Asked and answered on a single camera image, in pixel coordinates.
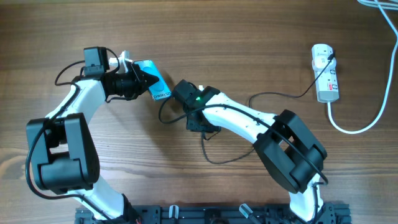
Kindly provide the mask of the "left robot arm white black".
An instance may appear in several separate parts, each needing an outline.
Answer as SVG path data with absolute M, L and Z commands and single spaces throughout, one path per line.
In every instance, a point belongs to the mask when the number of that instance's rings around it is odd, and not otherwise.
M 163 79 L 149 61 L 133 62 L 106 47 L 83 51 L 84 66 L 70 92 L 46 117 L 26 125 L 28 154 L 25 179 L 40 198 L 74 198 L 96 223 L 141 223 L 142 218 L 100 175 L 100 160 L 88 124 L 103 103 L 135 100 Z

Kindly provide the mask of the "white charger plug adapter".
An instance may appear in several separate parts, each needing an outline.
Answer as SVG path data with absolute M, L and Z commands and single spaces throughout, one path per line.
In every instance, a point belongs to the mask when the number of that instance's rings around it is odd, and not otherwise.
M 312 60 L 312 68 L 316 72 L 322 71 L 324 68 L 335 68 L 335 67 L 336 67 L 336 59 L 334 54 L 316 55 Z

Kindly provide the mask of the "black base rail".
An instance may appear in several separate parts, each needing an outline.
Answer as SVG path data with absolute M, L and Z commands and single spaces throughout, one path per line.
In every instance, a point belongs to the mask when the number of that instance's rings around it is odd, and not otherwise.
M 139 223 L 303 223 L 287 204 L 251 206 L 252 218 L 245 217 L 238 207 L 180 207 L 178 217 L 172 218 L 169 207 L 158 205 L 135 206 L 140 215 Z M 317 215 L 317 223 L 351 224 L 348 204 L 325 203 Z

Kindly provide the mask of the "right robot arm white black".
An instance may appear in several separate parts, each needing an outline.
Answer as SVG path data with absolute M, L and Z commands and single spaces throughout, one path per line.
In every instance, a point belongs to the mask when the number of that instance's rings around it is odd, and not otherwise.
M 292 111 L 264 113 L 239 104 L 220 90 L 199 89 L 186 80 L 172 91 L 185 116 L 209 126 L 228 129 L 246 139 L 269 175 L 290 195 L 290 210 L 301 220 L 315 223 L 323 200 L 318 185 L 328 182 L 322 173 L 326 149 Z

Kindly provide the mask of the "blue Galaxy smartphone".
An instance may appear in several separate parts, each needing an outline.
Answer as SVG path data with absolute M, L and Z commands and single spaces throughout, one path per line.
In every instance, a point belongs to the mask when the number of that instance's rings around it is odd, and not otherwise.
M 137 65 L 140 71 L 149 75 L 149 77 L 146 77 L 149 86 L 148 91 L 155 101 L 163 100 L 171 96 L 170 88 L 152 60 L 135 61 L 134 65 Z

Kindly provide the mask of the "white power strip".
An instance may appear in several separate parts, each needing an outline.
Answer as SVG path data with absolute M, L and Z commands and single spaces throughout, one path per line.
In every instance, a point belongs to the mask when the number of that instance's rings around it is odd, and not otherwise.
M 330 55 L 335 51 L 327 44 L 315 44 L 312 47 L 312 59 L 316 55 Z M 324 68 L 322 71 L 314 71 L 317 101 L 331 103 L 339 99 L 338 79 L 335 68 Z

